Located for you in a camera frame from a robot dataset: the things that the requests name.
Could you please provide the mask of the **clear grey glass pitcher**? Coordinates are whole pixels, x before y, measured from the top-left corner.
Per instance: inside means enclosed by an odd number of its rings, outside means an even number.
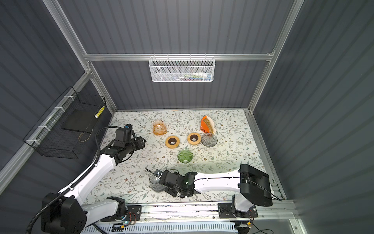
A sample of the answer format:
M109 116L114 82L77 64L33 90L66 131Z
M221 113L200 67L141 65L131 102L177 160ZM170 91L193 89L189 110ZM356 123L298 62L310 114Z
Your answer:
M158 178L154 174L149 174L148 176L149 176L150 187L153 191L160 193L165 190L166 187L160 184L160 178Z

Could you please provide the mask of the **clear grey glass dripper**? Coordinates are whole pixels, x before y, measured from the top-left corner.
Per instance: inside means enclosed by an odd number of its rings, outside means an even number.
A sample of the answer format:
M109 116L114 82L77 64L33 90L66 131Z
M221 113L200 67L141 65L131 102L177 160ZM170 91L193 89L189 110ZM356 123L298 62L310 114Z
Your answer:
M218 143L218 138L214 134L203 134L201 143L208 148L214 147Z

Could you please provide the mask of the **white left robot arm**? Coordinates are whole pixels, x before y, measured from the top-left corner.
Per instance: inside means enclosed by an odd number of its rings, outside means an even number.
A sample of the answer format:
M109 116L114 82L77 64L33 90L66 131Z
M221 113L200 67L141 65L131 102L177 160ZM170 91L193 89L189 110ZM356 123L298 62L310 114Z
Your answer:
M79 234L87 226L103 218L119 220L128 215L126 202L108 197L103 202L85 205L91 190L118 164L127 161L135 151L145 148L146 140L136 136L132 125L115 127L116 138L98 154L87 169L57 194L50 193L42 201L36 215L41 218L41 230L49 234Z

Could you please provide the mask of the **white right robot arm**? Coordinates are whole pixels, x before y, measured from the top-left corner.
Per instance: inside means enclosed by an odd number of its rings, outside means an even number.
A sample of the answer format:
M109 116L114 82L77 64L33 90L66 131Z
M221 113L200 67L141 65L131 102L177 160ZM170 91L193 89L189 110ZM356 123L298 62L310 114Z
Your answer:
M234 192L231 209L227 210L234 217L255 217L255 206L271 207L276 197L271 193L269 175L248 164L240 165L236 171L217 174L146 171L157 177L165 192L173 197L189 198L211 191Z

